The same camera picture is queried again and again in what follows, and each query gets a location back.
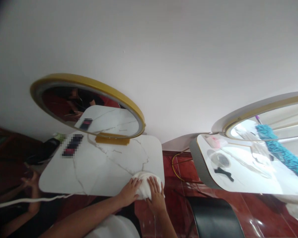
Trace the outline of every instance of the black chair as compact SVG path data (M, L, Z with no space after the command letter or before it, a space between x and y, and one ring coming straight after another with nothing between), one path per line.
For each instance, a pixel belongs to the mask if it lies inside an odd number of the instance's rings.
M187 237L195 224L199 238L245 238L241 225L227 201L212 197L185 198L194 215Z

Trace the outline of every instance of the marble countertop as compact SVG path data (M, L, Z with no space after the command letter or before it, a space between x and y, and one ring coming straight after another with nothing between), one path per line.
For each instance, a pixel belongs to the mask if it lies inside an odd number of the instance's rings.
M73 134L83 134L82 143L73 158L63 158ZM156 174L164 184L162 146L157 138L139 136L127 146L109 145L77 131L58 148L40 177L39 187L44 192L115 196L139 171Z
M205 135L197 137L205 164L218 186L231 192L298 195L298 176L281 161L275 158L269 166L260 165L252 156L251 142L225 140L228 144L222 148L212 148L205 140ZM218 168L210 156L214 152L228 158L230 166L222 169L231 173L234 182L226 175L214 172Z

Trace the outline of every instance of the white towel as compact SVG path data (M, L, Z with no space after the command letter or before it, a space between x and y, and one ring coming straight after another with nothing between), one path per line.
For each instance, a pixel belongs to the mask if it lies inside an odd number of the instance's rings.
M158 181L158 184L160 187L160 191L161 191L161 179L158 176L156 176L155 174L152 174L152 173L148 173L148 172L142 172L142 171L138 172L132 177L132 178L142 179L142 183L137 190L137 194L139 195L138 200L145 200L146 198L149 198L151 200L150 186L147 181L147 179L149 177L157 178L157 181Z

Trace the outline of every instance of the gold mirror frame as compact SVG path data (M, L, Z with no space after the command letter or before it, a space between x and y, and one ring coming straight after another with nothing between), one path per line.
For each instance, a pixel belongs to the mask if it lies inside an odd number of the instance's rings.
M50 110L48 110L48 108L43 103L42 97L41 97L42 93L46 89L49 88L48 86L60 86L59 83L61 83L61 86L66 86L66 84L68 83L71 86L74 84L74 85L80 86L81 88L86 89L86 90L92 89L92 90L96 91L97 93L100 93L101 95L109 97L110 99L118 102L119 104L124 106L126 109L128 109L128 111L130 111L135 116L135 118L137 119L137 121L139 123L138 132L132 136L118 136L117 135L115 137L115 136L109 135L109 134L106 135L105 133L93 134L93 133L80 130L79 128L76 128L74 126L70 126L70 125L64 123L64 121L62 121L60 118L55 116ZM91 135L97 135L98 137L111 138L111 139L130 139L130 138L135 138L135 137L140 136L145 130L145 126L146 126L145 118L144 118L140 108L130 98L128 98L123 93L121 93L118 90L108 86L107 84L99 82L95 79L91 79L91 78L76 75L76 74L68 74L68 73L49 74L49 75L37 80L36 82L34 82L31 85L30 93L31 93L31 96L32 96L33 100L35 101L35 103L47 114L49 114L56 120L62 122L63 124L65 124L69 127L72 127L75 130L82 131L84 133L88 133Z
M268 112L268 111L272 111L275 109L279 109L279 108L291 106L291 105L296 105L296 104L298 104L298 96L292 97L292 98L287 98L287 99L280 100L280 101L273 102L273 103L269 103L265 106L250 110L249 112L241 114L241 115L235 117L234 119L230 120L228 123L226 123L223 127L222 133L220 133L220 134L225 137L228 137L230 139L248 141L245 139L239 139L239 138L233 137L231 134L231 130L237 124L239 124L240 122L242 122L246 119L255 117L256 115L260 115L260 114Z

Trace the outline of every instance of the white shirt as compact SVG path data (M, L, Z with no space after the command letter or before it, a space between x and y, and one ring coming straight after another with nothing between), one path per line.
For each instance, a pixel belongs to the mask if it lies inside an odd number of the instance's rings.
M122 216L110 215L85 238L140 238L134 224Z

